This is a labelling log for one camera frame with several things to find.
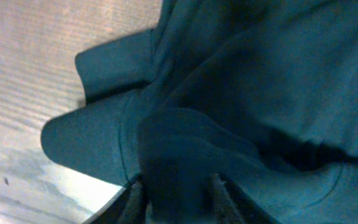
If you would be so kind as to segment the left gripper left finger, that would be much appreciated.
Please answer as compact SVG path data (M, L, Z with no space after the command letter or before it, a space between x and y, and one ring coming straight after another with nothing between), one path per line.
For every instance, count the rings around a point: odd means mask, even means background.
M145 184L137 174L83 224L146 224L147 205Z

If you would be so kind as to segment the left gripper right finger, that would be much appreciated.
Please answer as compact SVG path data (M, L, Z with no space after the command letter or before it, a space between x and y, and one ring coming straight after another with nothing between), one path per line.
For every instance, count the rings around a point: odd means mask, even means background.
M218 224L280 224L224 175L210 175L208 193Z

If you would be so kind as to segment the black polo shirt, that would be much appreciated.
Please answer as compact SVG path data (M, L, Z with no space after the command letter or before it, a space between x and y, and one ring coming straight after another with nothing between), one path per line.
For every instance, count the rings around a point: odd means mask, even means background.
M358 0L164 1L158 25L76 56L86 105L52 161L140 174L155 223L214 223L217 173L279 223L358 223Z

